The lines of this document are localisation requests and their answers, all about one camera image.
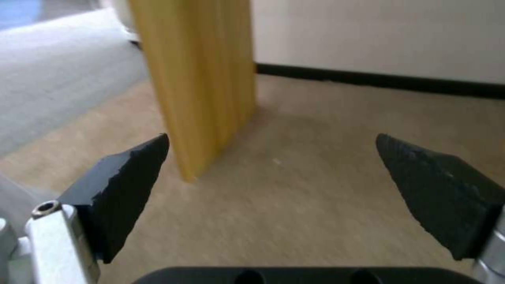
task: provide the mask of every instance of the black foam pad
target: black foam pad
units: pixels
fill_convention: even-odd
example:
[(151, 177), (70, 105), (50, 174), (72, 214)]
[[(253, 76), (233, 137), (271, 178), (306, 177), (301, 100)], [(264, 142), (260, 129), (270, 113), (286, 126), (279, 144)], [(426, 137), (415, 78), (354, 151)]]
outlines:
[(91, 250), (104, 263), (112, 261), (133, 230), (168, 148), (162, 134), (104, 157), (58, 198), (77, 208)]
[(377, 150), (412, 215), (456, 260), (476, 258), (505, 190), (462, 159), (380, 134)]

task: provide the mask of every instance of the screw hole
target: screw hole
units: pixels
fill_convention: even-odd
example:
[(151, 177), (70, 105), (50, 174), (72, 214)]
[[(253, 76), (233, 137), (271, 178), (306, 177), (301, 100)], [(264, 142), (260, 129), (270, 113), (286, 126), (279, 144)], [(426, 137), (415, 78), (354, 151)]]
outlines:
[(264, 284), (261, 274), (253, 270), (246, 270), (239, 274), (234, 284)]
[(51, 202), (51, 201), (48, 201), (44, 204), (41, 204), (37, 210), (40, 211), (40, 212), (43, 212), (43, 211), (47, 211), (47, 210), (50, 210), (52, 209), (53, 207), (55, 206), (55, 203), (54, 202)]
[(366, 269), (354, 272), (350, 277), (351, 284), (382, 284), (382, 281)]

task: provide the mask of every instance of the black baseboard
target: black baseboard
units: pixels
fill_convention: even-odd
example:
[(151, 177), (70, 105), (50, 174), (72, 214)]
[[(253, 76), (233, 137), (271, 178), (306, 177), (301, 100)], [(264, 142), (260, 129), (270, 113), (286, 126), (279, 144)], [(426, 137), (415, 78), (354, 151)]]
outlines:
[(505, 99), (505, 85), (257, 64), (259, 74), (461, 96)]

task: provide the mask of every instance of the gray carpet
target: gray carpet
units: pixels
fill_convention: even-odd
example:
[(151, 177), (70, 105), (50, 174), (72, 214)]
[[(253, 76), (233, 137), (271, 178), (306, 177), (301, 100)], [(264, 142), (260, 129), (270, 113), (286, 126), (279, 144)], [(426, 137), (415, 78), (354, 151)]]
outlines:
[(104, 9), (0, 32), (0, 157), (146, 78)]

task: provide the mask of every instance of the carpeted floor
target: carpeted floor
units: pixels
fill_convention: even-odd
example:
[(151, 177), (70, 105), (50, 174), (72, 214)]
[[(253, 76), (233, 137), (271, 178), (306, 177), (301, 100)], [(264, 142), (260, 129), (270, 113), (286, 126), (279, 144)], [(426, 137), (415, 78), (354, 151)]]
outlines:
[[(435, 266), (469, 273), (410, 216), (380, 132), (461, 156), (505, 185), (505, 101), (258, 76), (257, 113), (194, 184), (173, 153), (102, 283), (165, 266)], [(164, 131), (148, 82), (0, 160), (62, 192), (101, 156)]]
[(0, 157), (146, 79), (111, 9), (0, 32)]

